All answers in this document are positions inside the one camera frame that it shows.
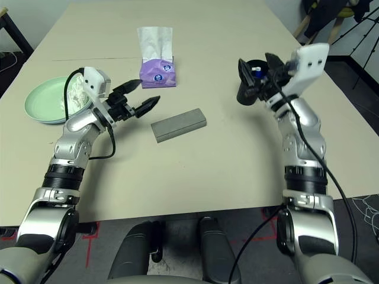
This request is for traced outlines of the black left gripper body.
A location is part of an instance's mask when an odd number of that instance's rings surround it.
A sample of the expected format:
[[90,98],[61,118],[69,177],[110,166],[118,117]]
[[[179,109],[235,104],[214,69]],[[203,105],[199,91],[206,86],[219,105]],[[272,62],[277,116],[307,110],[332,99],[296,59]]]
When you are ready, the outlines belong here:
[[136,110],[127,103],[126,95],[132,92],[126,89],[114,89],[105,100],[108,113],[114,121],[125,121],[136,116]]

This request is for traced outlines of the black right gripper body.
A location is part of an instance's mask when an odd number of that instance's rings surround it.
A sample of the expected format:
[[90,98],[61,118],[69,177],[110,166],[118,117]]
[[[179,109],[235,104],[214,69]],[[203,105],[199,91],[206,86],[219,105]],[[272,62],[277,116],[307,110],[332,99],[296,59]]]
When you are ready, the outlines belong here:
[[271,97],[279,92],[279,88],[285,86],[291,79],[286,72],[269,71],[264,78],[250,75],[247,80],[248,85],[245,91],[245,98],[248,102],[255,102],[257,99],[267,102]]

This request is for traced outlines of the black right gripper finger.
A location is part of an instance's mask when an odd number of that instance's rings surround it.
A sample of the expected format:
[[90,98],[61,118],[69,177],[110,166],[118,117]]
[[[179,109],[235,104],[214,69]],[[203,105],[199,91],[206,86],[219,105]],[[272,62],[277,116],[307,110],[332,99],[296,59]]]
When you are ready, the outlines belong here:
[[243,59],[238,61],[238,71],[240,80],[246,87],[255,87],[255,79],[251,75],[251,68]]
[[265,58],[269,73],[282,72],[285,70],[285,63],[277,55],[265,53]]

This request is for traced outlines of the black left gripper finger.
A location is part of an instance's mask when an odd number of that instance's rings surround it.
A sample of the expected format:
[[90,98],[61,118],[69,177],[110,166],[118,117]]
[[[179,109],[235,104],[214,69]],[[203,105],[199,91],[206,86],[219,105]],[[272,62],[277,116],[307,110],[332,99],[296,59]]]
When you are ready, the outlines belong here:
[[142,80],[133,79],[121,84],[120,86],[113,89],[113,94],[118,95],[127,95],[130,92],[133,92],[140,84]]
[[142,104],[139,107],[137,107],[134,110],[134,116],[136,118],[140,118],[144,116],[145,114],[147,114],[154,108],[154,106],[159,102],[159,100],[160,100],[160,96],[154,96],[145,100],[144,102],[142,102]]

